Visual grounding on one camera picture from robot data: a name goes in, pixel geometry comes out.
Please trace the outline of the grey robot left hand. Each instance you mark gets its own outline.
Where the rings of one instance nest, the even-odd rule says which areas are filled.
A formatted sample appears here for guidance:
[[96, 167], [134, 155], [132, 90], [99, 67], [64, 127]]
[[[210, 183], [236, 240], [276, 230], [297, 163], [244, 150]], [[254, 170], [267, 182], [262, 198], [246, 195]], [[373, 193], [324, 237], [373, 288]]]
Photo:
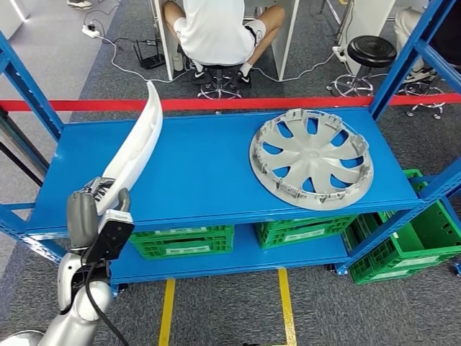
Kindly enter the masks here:
[[92, 246], [109, 222], [133, 223], [129, 190], [117, 191], [112, 178], [96, 177], [67, 198], [66, 217], [71, 249]]

